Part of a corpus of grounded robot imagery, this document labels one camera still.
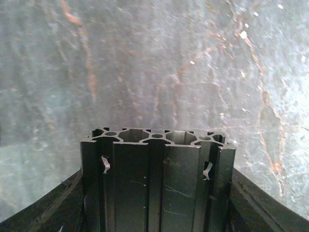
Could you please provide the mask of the black aluminium extrusion profile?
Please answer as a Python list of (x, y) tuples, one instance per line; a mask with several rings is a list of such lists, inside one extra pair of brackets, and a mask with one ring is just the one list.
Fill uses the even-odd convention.
[(80, 142), (91, 232), (223, 232), (236, 147), (218, 132), (96, 129)]

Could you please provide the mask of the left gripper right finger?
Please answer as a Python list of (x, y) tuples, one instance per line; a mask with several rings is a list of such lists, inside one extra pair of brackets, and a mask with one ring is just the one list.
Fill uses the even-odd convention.
[(233, 170), (229, 205), (230, 232), (307, 232), (309, 221)]

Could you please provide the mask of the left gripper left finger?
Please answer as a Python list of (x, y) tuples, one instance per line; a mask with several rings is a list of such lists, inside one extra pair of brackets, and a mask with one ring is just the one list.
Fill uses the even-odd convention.
[(83, 232), (84, 194), (77, 171), (42, 198), (0, 223), (2, 232)]

